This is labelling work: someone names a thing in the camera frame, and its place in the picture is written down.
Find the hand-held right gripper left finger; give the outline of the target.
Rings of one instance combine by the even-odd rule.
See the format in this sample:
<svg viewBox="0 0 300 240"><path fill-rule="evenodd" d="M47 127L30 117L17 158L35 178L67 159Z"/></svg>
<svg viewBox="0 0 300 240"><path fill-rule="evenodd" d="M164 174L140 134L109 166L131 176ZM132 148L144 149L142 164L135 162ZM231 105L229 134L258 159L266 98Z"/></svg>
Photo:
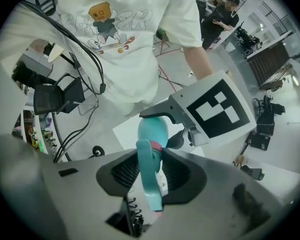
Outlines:
<svg viewBox="0 0 300 240"><path fill-rule="evenodd" d="M134 149L58 165L58 206L70 236L135 236L128 193L139 174Z"/></svg>

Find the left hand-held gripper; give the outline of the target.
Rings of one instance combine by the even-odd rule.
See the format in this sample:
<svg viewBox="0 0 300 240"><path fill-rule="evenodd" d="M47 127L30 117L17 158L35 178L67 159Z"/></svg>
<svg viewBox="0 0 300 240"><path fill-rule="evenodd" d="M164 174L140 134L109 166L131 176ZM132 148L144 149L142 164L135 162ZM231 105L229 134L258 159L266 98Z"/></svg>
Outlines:
<svg viewBox="0 0 300 240"><path fill-rule="evenodd" d="M183 124L185 129L168 139L168 148L174 150L189 149L188 133L195 147L205 144L219 147L257 126L247 101L224 71L175 92L169 100L141 111L139 117L168 117L173 124Z"/></svg>

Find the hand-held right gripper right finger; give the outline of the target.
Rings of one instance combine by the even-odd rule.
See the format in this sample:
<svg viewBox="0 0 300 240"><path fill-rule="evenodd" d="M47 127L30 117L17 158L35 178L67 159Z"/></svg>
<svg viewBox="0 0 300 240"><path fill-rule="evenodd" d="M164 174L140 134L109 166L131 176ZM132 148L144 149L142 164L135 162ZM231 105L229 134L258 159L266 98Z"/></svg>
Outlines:
<svg viewBox="0 0 300 240"><path fill-rule="evenodd" d="M284 208L262 185L233 166L164 149L164 240L261 240L282 221Z"/></svg>

